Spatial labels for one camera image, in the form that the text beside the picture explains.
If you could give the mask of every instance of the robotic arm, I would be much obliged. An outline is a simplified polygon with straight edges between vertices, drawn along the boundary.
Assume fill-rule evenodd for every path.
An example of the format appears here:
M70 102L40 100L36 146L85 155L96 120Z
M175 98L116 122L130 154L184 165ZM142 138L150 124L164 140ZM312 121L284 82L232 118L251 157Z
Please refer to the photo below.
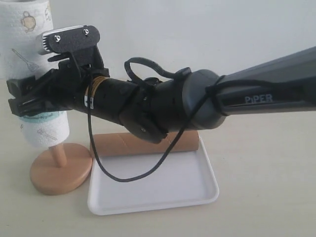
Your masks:
M130 80L122 81L104 67L93 26L54 30L37 40L39 54L54 53L49 61L59 65L37 80L7 81L15 97L9 105L19 117L76 110L159 143L172 131L217 128L229 115L316 110L316 47L227 76L190 68L170 73L151 60L131 58L124 65ZM131 63L169 80L142 80Z

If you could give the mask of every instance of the white tray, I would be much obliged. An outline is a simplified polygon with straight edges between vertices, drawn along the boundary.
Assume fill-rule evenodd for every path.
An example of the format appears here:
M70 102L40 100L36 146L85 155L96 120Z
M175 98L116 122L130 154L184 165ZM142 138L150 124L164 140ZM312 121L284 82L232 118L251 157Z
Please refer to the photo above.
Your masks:
M94 160L88 207L96 215L112 215L193 206L214 202L219 188L203 141L195 152L170 153L150 176L119 183ZM100 158L114 176L130 178L151 169L162 154Z

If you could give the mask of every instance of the wooden base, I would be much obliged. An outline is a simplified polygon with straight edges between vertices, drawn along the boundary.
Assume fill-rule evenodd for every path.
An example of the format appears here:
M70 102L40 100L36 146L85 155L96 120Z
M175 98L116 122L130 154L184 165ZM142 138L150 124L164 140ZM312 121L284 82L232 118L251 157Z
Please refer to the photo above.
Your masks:
M60 156L63 151L67 161L57 161L56 154ZM86 147L65 143L41 153L31 166L30 178L39 192L61 195L79 187L86 180L91 167L92 157Z

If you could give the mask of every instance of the paper towel roll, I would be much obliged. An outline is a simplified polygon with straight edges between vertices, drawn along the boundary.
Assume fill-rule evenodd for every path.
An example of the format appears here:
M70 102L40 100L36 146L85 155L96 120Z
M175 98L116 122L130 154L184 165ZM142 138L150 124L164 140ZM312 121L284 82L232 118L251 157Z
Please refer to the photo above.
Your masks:
M39 55L35 39L53 29L48 0L0 0L0 79L39 78L56 63ZM35 147L55 146L69 136L67 112L23 117L21 132Z

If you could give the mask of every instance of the white label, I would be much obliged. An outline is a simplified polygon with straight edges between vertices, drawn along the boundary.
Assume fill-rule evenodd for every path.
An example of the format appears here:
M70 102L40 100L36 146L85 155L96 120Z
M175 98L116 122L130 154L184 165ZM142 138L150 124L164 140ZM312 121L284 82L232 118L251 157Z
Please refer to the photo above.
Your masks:
M272 95L271 94L261 94L254 96L245 96L246 104L262 104L262 103L272 103Z
M88 96L84 96L84 105L88 108ZM93 98L90 98L90 108L93 110Z

